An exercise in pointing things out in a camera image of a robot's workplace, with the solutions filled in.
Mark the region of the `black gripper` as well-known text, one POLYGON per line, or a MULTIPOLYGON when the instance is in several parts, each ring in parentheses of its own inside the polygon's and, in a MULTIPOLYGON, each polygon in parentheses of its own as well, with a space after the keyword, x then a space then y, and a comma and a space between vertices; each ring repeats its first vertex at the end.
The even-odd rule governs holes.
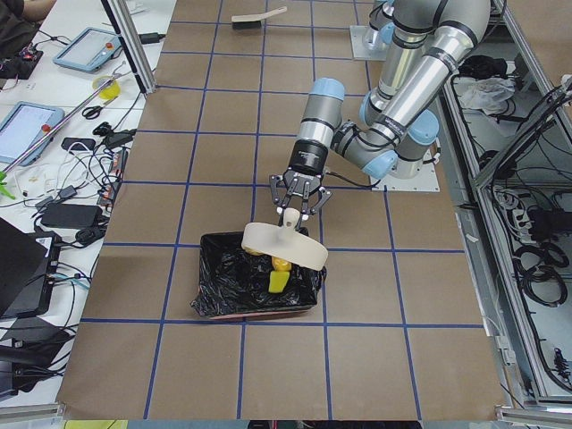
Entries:
POLYGON ((322 210, 332 197, 330 190, 321 187, 325 159, 324 154, 293 151, 286 172, 283 175, 271 174, 269 176, 271 198, 279 215, 289 206, 290 195, 302 198, 300 208, 302 222, 322 210), (285 193, 281 195, 279 189, 284 189, 285 193))

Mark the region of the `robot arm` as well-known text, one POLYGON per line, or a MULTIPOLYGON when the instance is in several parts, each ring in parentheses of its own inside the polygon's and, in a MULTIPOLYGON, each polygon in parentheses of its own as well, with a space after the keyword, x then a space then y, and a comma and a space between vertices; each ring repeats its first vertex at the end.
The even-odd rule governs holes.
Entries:
POLYGON ((361 107, 367 130, 343 121, 343 85, 314 82, 287 170, 273 175, 272 200, 279 225, 302 223, 330 198, 322 184, 324 165, 335 152, 377 180, 403 157, 408 129, 445 81, 484 37, 487 1, 390 1, 391 35, 378 85, 361 107))

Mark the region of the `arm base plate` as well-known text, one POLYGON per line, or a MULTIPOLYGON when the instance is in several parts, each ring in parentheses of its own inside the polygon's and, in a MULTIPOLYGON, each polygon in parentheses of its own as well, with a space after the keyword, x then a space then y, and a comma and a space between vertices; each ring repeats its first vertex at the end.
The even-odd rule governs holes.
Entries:
POLYGON ((383 39, 383 30, 370 26, 349 27, 353 58, 363 61, 385 61, 388 44, 383 39))
POLYGON ((374 187, 376 191, 439 192, 435 163, 430 149, 422 160, 415 162, 398 160, 393 168, 374 187))

